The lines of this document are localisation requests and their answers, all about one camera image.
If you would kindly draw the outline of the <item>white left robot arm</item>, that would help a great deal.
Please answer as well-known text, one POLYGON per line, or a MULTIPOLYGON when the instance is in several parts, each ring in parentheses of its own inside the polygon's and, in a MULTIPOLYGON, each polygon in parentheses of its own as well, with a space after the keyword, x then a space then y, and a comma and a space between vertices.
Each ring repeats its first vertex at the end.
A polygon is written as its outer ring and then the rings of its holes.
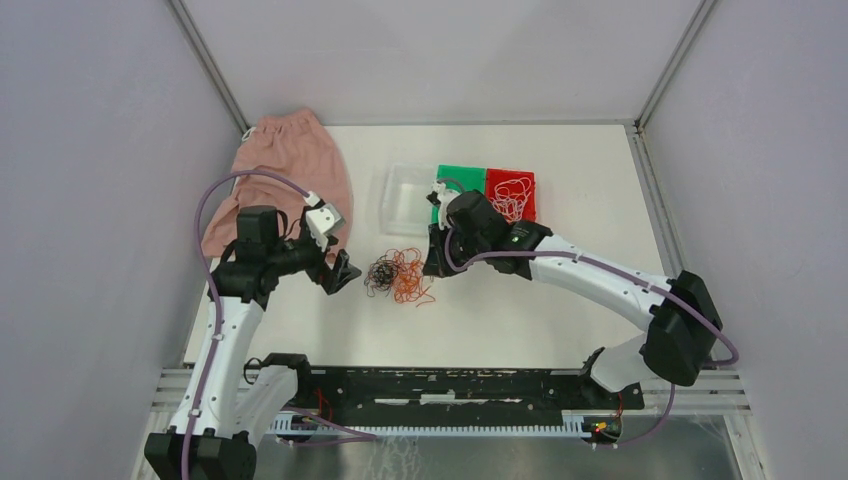
POLYGON ((249 346, 271 294, 284 276, 306 274, 328 295, 358 278, 345 250, 327 261, 342 214, 318 201, 304 207, 293 239, 279 231, 287 216, 271 206, 242 209, 236 237, 210 273, 208 320, 181 403, 162 433, 148 435, 144 458, 160 479, 251 479, 257 450, 274 418, 315 391, 303 354, 270 354, 244 395, 249 346))

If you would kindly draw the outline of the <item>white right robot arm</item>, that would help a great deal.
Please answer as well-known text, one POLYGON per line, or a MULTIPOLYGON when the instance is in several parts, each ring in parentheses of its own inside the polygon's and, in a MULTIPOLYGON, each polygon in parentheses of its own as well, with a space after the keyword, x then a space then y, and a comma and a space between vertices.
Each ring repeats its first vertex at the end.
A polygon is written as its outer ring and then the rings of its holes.
POLYGON ((436 183, 426 197, 437 219, 428 227, 423 272, 448 278, 477 264, 504 275, 563 288, 622 316, 636 337, 594 351, 577 382, 580 400, 602 408, 625 387, 650 379, 694 385, 714 366, 723 325, 705 281, 681 271, 653 275, 593 256, 550 228, 509 221, 478 190, 436 183))

